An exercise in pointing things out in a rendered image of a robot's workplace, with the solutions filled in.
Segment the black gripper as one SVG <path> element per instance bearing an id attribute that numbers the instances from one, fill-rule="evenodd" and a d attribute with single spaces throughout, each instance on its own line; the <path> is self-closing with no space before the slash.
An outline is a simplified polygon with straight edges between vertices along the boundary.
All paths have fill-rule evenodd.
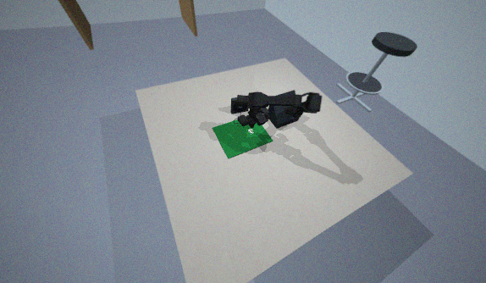
<path id="1" fill-rule="evenodd" d="M 251 127 L 252 123 L 256 123 L 256 121 L 252 119 L 252 116 L 253 116 L 253 115 L 254 115 L 256 112 L 260 113 L 260 111 L 261 111 L 261 110 L 262 110 L 262 113 L 263 113 L 263 114 L 268 114 L 268 115 L 269 115 L 269 111 L 268 111 L 266 108 L 261 108 L 261 109 L 259 109 L 259 110 L 250 110 L 250 111 L 248 111 L 248 114 L 249 114 L 249 115 L 245 116 L 245 115 L 243 114 L 243 115 L 239 116 L 237 120 L 240 122 L 240 124 L 241 124 L 242 126 L 246 126 L 246 125 L 248 125 L 248 124 L 249 124 L 249 125 L 250 125 L 250 127 Z"/>

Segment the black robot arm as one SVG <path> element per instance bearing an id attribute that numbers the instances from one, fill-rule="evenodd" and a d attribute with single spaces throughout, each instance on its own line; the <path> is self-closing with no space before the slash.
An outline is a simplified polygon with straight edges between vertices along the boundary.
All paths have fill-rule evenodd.
<path id="1" fill-rule="evenodd" d="M 305 102 L 301 102 L 301 97 L 307 96 Z M 303 113 L 316 114 L 320 111 L 322 105 L 322 98 L 319 93 L 308 92 L 303 95 L 293 96 L 267 96 L 262 92 L 251 92 L 248 96 L 237 95 L 237 105 L 239 107 L 247 107 L 250 110 L 259 110 L 267 106 L 284 106 L 286 116 L 301 117 Z M 257 122 L 257 125 L 264 125 L 269 120 L 268 114 L 256 112 L 252 119 Z"/>

